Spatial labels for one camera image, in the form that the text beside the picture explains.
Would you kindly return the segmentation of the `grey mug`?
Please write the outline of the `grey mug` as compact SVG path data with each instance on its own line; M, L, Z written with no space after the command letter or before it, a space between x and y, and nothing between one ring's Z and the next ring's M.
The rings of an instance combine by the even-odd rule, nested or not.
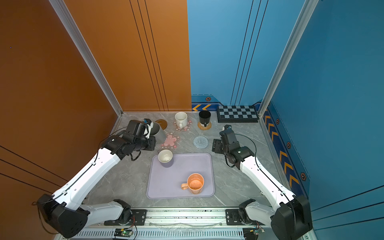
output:
M167 138L165 131L161 128L160 124L153 122L153 127L151 129L151 137L155 137L157 144L163 144Z

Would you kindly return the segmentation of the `white cup lavender outside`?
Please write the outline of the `white cup lavender outside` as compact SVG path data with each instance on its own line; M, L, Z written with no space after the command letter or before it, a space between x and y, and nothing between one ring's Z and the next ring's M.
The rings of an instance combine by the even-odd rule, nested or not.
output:
M165 168L169 168L173 165L173 153L170 150L162 150L158 154L158 160Z

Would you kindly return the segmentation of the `brown wooden coaster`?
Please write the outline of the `brown wooden coaster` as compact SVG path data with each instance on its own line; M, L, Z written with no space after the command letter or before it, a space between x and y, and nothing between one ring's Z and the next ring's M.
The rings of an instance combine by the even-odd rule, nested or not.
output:
M156 120L155 122L158 123L163 130L165 130L168 126L168 122L164 119L159 119L159 120Z

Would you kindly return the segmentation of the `blue woven round coaster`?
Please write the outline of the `blue woven round coaster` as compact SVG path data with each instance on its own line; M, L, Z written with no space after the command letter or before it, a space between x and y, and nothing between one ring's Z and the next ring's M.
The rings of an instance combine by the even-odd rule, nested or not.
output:
M197 149L205 149L208 147L209 141L203 136L198 136L194 138L193 144Z

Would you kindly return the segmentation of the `pink flower coaster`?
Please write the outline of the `pink flower coaster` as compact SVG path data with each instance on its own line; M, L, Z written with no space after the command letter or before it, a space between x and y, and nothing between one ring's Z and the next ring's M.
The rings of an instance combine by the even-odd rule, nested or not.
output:
M168 133L166 140L163 144L161 144L162 150L175 150L178 148L178 142L180 141L180 137L175 135L174 133Z
M182 128L182 129L177 126L177 122L176 121L174 121L173 125L174 125L175 130L177 132L189 132L191 130L191 128L192 128L192 121L188 120L187 126Z

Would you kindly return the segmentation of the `rattan woven round coaster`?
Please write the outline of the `rattan woven round coaster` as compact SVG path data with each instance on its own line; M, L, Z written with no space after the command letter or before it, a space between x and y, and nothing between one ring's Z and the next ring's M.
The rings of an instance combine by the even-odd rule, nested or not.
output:
M209 130L210 128L212 127L212 122L211 121L208 121L208 122L198 122L198 128L202 131L206 131L206 130Z

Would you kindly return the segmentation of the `black mug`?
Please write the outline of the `black mug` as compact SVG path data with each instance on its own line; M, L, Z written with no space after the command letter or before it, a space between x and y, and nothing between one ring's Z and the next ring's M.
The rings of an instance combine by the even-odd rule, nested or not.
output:
M211 119L211 113L207 110L202 110L199 112L199 122L208 122Z

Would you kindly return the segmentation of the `orange mug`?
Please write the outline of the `orange mug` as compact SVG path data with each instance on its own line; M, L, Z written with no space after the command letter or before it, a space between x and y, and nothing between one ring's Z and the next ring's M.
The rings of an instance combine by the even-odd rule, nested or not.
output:
M200 194L204 187L204 178L202 175L194 173L191 174L187 182L181 185L182 190L189 190L192 194Z

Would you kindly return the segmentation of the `white mug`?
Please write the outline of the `white mug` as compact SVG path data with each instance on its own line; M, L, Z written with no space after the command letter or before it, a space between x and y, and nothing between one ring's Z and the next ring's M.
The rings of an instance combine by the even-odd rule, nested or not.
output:
M188 125L188 115L185 112L175 114L176 125L179 129L183 129Z

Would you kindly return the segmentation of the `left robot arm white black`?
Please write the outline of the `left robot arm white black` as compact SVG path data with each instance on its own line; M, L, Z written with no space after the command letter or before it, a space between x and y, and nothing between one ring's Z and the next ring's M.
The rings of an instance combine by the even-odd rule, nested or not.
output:
M104 175L125 156L136 151L153 151L155 146L154 136L131 139L110 136L68 183L52 195L44 194L37 200L35 204L40 220L66 239L74 237L85 227L105 221L123 226L131 224L131 207L120 199L97 205L85 205L83 201Z

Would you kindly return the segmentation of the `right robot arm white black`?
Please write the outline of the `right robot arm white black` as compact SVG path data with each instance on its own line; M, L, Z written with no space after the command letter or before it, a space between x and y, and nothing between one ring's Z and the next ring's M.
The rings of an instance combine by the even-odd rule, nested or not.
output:
M264 224L279 240L297 240L313 229L310 203L284 187L263 167L248 147L213 141L214 153L222 154L229 167L247 175L269 201L269 206L249 199L239 205L238 220L244 225Z

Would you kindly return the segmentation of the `black checkerboard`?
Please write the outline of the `black checkerboard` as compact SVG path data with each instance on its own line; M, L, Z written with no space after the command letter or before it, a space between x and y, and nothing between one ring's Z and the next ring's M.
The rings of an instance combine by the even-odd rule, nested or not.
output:
M257 123L259 116L254 106L218 106L219 123Z

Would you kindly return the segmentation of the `lavender silicone tray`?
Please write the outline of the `lavender silicone tray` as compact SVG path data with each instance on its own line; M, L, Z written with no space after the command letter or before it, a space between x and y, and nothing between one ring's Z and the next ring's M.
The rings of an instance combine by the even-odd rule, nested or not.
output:
M207 153L175 154L170 167L164 167L158 156L152 159L147 197L149 199L176 199L192 197L211 197L215 193L212 157ZM191 174L200 174L205 183L202 192L193 194L182 190Z

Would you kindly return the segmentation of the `circuit board right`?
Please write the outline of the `circuit board right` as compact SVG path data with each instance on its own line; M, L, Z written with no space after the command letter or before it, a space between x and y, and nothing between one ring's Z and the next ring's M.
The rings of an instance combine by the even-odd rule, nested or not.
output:
M258 228L243 228L243 236L245 240L258 240L260 234L265 233L262 227Z

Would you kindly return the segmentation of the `green circuit board left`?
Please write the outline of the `green circuit board left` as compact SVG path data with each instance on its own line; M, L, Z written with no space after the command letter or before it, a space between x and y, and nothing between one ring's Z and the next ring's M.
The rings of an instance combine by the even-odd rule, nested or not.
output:
M113 239L116 240L128 240L135 237L135 232L132 229L120 228L115 229Z

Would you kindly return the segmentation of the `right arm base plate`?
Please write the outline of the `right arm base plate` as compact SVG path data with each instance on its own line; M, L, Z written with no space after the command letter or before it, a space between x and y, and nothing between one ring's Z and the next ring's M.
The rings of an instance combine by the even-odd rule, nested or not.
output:
M240 210L240 209L226 209L225 210L226 214L226 221L228 226L237 226L237 225L264 225L261 222L258 221L253 221L251 220L245 210Z

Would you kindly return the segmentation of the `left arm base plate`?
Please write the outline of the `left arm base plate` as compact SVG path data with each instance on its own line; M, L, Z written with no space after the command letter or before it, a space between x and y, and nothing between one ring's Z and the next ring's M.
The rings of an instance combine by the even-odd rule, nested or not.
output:
M117 220L105 221L105 226L143 226L145 224L147 210L124 209Z

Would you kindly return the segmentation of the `aluminium front rail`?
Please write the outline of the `aluminium front rail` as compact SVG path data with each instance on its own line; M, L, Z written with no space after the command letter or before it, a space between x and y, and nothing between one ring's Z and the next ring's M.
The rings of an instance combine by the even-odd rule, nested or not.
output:
M171 220L178 220L180 224L186 224L187 221L192 221L193 219L198 221L198 224L201 225L204 218L215 218L217 211L215 210L164 210L155 212L155 217L162 217ZM225 212L222 214L222 218L226 221ZM118 226L120 228L129 228L128 226Z

